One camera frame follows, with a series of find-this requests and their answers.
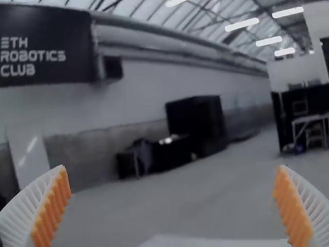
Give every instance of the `banner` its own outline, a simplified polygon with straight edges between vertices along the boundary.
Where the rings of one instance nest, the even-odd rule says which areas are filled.
[[[0,87],[94,79],[88,12],[0,4]]]

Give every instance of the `table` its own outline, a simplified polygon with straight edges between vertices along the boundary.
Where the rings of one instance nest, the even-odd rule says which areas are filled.
[[[327,148],[327,135],[326,135],[326,129],[325,129],[325,120],[326,119],[329,121],[329,113],[321,114],[321,115],[320,114],[309,115],[309,116],[305,116],[305,117],[299,117],[299,118],[296,118],[295,120],[293,120],[291,122],[291,125],[293,126],[294,147],[296,146],[296,142],[297,142],[298,138],[305,131],[307,125],[310,122],[321,120],[322,121],[322,127],[323,127],[323,135],[324,135],[324,145],[325,145],[325,148]],[[300,129],[300,131],[296,134],[296,125],[297,124],[303,124],[303,126]]]

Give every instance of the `fluorescent light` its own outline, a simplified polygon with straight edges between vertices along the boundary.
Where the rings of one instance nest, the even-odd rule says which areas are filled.
[[[282,37],[281,36],[276,36],[268,39],[263,39],[263,40],[258,40],[256,41],[256,46],[261,47],[264,45],[270,45],[274,43],[279,43],[282,42]]]
[[[259,23],[258,18],[251,18],[242,22],[233,23],[225,27],[225,31],[230,32],[239,28],[248,27]]]
[[[285,9],[285,10],[281,10],[278,12],[274,12],[272,14],[273,18],[281,18],[284,16],[288,16],[288,15],[292,15],[292,14],[298,14],[298,13],[302,13],[304,12],[304,8],[303,7],[296,7],[296,8],[291,8],[291,9]]]
[[[174,7],[174,6],[176,6],[178,4],[181,4],[181,3],[185,2],[185,1],[187,1],[187,0],[168,0],[166,2],[166,6],[167,7]]]
[[[281,49],[281,50],[276,50],[274,52],[274,56],[276,57],[280,57],[280,56],[284,56],[284,55],[288,55],[288,54],[293,54],[295,53],[295,48],[290,47],[290,48],[286,48],[286,49]]]

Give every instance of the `curved ceiling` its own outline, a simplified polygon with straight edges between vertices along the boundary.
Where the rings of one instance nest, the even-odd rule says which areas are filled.
[[[272,60],[278,49],[312,48],[302,13],[278,19],[272,13],[315,0],[0,0],[4,2],[67,6],[126,16],[224,43],[263,61]],[[225,31],[227,25],[251,18],[258,18],[259,23]],[[255,44],[276,36],[281,36],[282,42],[262,47]]]

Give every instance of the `concrete floor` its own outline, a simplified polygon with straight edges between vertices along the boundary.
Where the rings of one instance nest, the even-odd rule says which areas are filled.
[[[276,165],[289,165],[329,196],[329,153],[278,157],[277,142],[271,127],[185,167],[80,192],[71,200],[53,246],[137,247],[158,234],[285,238],[277,212],[270,208]]]

